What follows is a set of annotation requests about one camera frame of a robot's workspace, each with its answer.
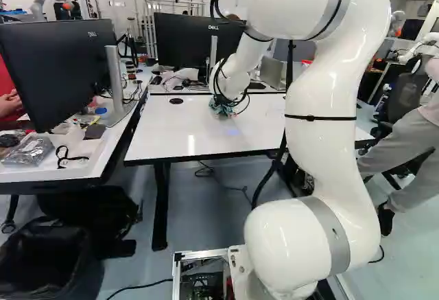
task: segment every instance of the backpack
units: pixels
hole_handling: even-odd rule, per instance
[[[118,253],[118,249],[137,221],[139,206],[125,194],[122,187],[106,185],[76,192],[39,194],[37,200],[47,216],[67,225],[88,229],[98,259],[127,256]],[[135,241],[126,242],[130,242],[129,256],[134,255]]]

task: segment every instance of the black shoe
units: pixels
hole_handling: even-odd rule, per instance
[[[385,204],[387,204],[387,202],[378,206],[378,221],[379,226],[381,227],[381,234],[383,236],[389,236],[392,232],[393,217],[395,216],[395,213],[391,209],[385,209]]]

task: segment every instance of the computer mouse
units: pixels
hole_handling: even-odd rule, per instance
[[[185,79],[181,82],[181,86],[189,87],[189,86],[191,86],[191,81],[189,79]]]
[[[20,143],[19,138],[13,134],[0,135],[0,147],[3,148],[15,147],[19,143]]]
[[[151,81],[151,85],[160,85],[162,82],[162,78],[160,76],[155,76],[154,79]]]

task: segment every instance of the black bag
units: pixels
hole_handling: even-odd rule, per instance
[[[118,253],[121,240],[137,221],[139,209],[122,187],[101,186],[84,191],[37,195],[41,210],[67,225],[87,228],[98,259],[127,256]]]
[[[82,227],[43,216],[0,247],[2,299],[95,299],[103,278],[91,235]]]

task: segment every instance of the laptop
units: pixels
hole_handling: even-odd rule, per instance
[[[286,71],[287,64],[285,62],[264,56],[261,61],[259,79],[278,91],[284,91]]]

